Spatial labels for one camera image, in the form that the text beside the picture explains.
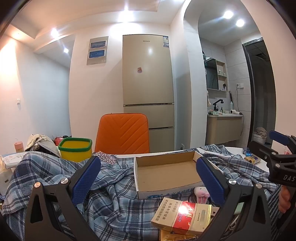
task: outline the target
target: refrigerator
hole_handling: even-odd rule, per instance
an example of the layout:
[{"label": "refrigerator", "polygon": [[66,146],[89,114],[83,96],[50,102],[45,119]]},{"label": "refrigerator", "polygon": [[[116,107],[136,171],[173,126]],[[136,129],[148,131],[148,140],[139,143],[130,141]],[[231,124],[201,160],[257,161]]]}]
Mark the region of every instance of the refrigerator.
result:
[{"label": "refrigerator", "polygon": [[147,116],[150,152],[174,150],[172,64],[167,36],[123,35],[123,110]]}]

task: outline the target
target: bathroom vanity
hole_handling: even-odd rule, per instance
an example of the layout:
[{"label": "bathroom vanity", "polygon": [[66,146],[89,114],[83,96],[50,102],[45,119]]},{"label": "bathroom vanity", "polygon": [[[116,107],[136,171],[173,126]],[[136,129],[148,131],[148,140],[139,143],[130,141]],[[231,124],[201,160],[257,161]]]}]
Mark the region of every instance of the bathroom vanity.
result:
[{"label": "bathroom vanity", "polygon": [[205,144],[221,144],[240,139],[242,115],[207,115]]}]

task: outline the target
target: stuffed animal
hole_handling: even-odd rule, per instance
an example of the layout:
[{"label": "stuffed animal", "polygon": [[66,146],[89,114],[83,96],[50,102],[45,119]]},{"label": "stuffed animal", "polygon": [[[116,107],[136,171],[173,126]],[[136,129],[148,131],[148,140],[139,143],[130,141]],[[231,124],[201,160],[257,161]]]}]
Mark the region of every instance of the stuffed animal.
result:
[{"label": "stuffed animal", "polygon": [[194,194],[196,195],[197,203],[206,204],[207,199],[210,197],[206,187],[194,188]]}]

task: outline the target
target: yellow bin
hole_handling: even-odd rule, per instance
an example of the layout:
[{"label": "yellow bin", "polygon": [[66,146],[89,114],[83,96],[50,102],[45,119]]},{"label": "yellow bin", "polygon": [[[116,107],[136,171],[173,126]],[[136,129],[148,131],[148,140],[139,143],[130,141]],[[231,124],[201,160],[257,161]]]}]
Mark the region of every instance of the yellow bin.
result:
[{"label": "yellow bin", "polygon": [[91,157],[91,146],[91,139],[67,137],[59,144],[59,150],[63,159],[80,162]]}]

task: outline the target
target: metal bolt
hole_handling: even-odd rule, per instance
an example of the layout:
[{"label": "metal bolt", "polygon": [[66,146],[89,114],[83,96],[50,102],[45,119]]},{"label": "metal bolt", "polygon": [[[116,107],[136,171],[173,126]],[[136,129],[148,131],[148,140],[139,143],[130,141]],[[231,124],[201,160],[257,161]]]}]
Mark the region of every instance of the metal bolt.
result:
[{"label": "metal bolt", "polygon": [[41,186],[41,183],[40,182],[36,182],[35,184],[34,184],[34,187],[36,187],[36,188],[38,188],[38,187],[40,187]]},{"label": "metal bolt", "polygon": [[64,177],[62,180],[61,180],[61,184],[67,184],[69,181],[68,178]]},{"label": "metal bolt", "polygon": [[228,182],[231,184],[231,185],[235,185],[237,182],[236,180],[234,179],[229,179]]},{"label": "metal bolt", "polygon": [[256,187],[257,187],[258,189],[261,189],[261,188],[262,188],[262,185],[261,185],[260,183],[256,183]]}]

